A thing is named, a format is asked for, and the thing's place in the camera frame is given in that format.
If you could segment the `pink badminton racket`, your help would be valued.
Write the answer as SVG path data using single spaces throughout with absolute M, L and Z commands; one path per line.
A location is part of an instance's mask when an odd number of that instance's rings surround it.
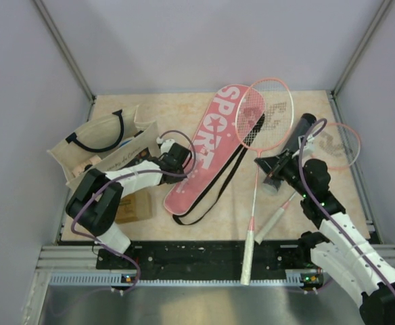
M 240 284 L 251 282 L 254 252 L 255 209 L 259 167 L 254 162 L 285 142 L 294 119 L 294 105 L 288 86 L 280 79 L 256 81 L 243 95 L 235 117 L 235 131 L 246 149 L 243 165 L 234 182 L 237 216 L 245 231 Z
M 347 169 L 354 164 L 359 156 L 361 150 L 360 138 L 356 131 L 347 125 L 342 123 L 329 123 L 327 126 L 317 129 L 309 135 L 313 135 L 315 137 L 315 151 L 311 155 L 303 154 L 303 156 L 310 156 L 311 159 L 309 161 L 311 163 L 314 163 L 316 159 L 326 162 L 325 169 L 327 171 Z M 300 150 L 298 150 L 291 153 L 297 154 L 299 160 Z M 297 194 L 306 196 L 306 191 L 303 183 L 301 182 L 300 174 L 298 182 L 288 184 L 294 189 L 294 192 L 254 236 L 256 243 L 260 244 L 265 239 L 266 235 L 268 235 L 268 233 L 275 227 L 285 213 L 290 202 Z

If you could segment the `black shuttlecock tube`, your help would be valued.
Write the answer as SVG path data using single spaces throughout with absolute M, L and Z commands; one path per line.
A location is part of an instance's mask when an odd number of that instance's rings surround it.
M 299 149 L 299 142 L 298 139 L 303 137 L 308 129 L 317 121 L 315 115 L 311 113 L 304 113 L 299 121 L 297 122 L 294 130 L 292 131 L 291 135 L 287 139 L 284 147 L 281 149 L 281 153 L 288 150 L 290 152 L 296 152 Z M 276 195 L 283 183 L 280 179 L 269 179 L 266 178 L 263 182 L 264 189 L 270 195 Z

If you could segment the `pink racket cover bag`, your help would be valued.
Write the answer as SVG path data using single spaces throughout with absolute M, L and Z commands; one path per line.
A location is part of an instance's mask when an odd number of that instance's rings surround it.
M 209 195 L 228 167 L 232 167 L 212 209 L 236 174 L 248 149 L 237 138 L 235 116 L 247 85 L 231 84 L 216 92 L 192 138 L 196 164 L 187 178 L 175 184 L 164 199 L 164 208 L 178 225 Z

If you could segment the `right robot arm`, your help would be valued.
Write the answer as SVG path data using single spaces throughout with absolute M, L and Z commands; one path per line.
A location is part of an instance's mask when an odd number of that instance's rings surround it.
M 269 179 L 284 181 L 301 195 L 302 211 L 317 227 L 301 235 L 298 263 L 326 271 L 355 302 L 364 324 L 395 324 L 395 267 L 358 231 L 330 191 L 327 164 L 315 158 L 301 164 L 290 152 L 254 162 Z

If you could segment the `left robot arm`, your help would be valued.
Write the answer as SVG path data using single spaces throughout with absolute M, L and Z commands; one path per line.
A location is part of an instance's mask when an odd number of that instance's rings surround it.
M 161 155 L 148 156 L 136 165 L 117 171 L 90 169 L 66 205 L 66 214 L 86 229 L 96 242 L 112 250 L 111 260 L 119 268 L 134 262 L 131 240 L 115 222 L 120 201 L 129 194 L 162 184 L 179 183 L 186 178 L 185 166 L 192 151 L 170 139 L 162 145 Z

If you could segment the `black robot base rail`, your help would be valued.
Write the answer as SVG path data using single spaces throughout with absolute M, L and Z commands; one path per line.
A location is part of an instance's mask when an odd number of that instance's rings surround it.
M 125 255 L 141 268 L 142 280 L 239 280 L 244 241 L 134 241 Z M 322 285 L 323 271 L 307 262 L 296 240 L 264 240 L 254 245 L 252 280 L 300 274 L 301 284 Z

